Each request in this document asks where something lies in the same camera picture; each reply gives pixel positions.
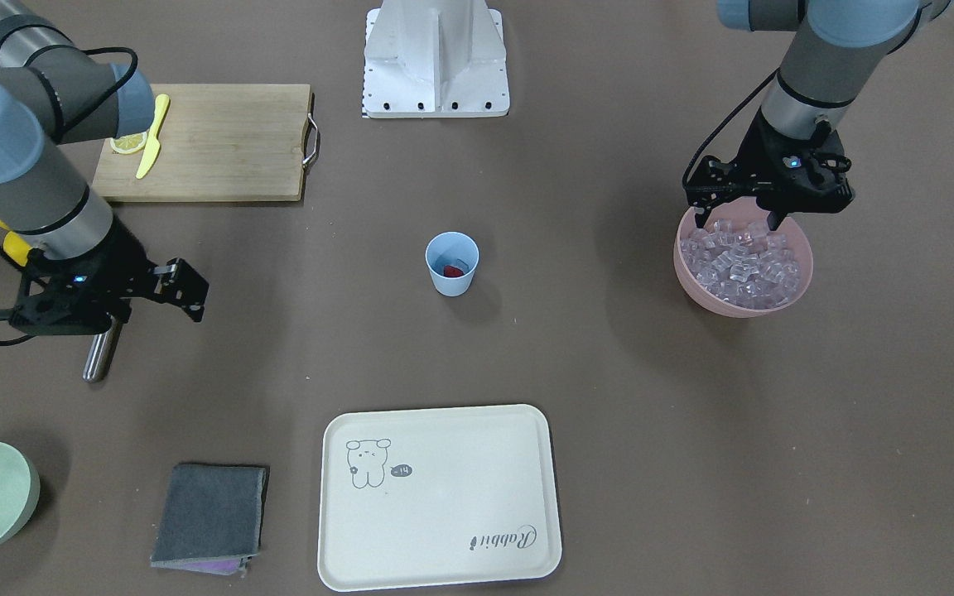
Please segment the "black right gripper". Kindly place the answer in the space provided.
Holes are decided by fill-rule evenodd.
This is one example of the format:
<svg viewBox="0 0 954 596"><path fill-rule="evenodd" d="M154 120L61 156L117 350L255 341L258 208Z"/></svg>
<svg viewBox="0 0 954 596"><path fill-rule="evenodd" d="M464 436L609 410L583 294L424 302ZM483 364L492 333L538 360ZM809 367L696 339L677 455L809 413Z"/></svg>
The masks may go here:
<svg viewBox="0 0 954 596"><path fill-rule="evenodd" d="M151 300L154 267L161 265L147 259L118 219L82 256L52 259L45 249L31 248L10 325L29 336L57 336L101 334L114 318L127 324L133 312L128 299Z"/></svg>

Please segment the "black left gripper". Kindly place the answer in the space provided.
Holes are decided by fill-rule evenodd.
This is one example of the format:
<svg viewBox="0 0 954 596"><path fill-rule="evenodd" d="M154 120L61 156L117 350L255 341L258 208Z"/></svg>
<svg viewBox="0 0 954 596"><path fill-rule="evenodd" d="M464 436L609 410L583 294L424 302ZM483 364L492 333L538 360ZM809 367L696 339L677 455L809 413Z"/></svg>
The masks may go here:
<svg viewBox="0 0 954 596"><path fill-rule="evenodd" d="M847 174L851 161L829 118L819 117L809 138L791 138L753 118L734 159L697 159L684 181L694 225L704 229L711 211L742 197L754 197L777 231L791 214L839 214L855 198Z"/></svg>

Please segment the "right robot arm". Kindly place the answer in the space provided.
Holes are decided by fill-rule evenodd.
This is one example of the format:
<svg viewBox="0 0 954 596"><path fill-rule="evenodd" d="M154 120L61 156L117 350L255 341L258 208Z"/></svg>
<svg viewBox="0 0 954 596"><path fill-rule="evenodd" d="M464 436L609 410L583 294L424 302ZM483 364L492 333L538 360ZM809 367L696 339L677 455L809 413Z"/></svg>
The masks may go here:
<svg viewBox="0 0 954 596"><path fill-rule="evenodd" d="M132 298L178 303L181 262L149 261L60 149L146 132L155 110L134 50L82 50L22 2L0 1L0 222L26 257L7 258L22 282L0 322L22 342L105 332L128 321Z"/></svg>

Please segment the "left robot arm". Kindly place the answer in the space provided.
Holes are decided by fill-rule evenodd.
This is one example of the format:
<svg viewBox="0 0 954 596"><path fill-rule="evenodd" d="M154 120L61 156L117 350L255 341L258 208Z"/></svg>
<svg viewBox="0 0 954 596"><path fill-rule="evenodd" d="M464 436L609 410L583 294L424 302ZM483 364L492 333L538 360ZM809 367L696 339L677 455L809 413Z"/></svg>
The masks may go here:
<svg viewBox="0 0 954 596"><path fill-rule="evenodd" d="M790 31L779 67L737 155L699 150L682 188L703 227L716 208L752 197L775 230L792 214L839 214L855 192L838 125L883 58L949 7L947 1L720 1L723 26Z"/></svg>

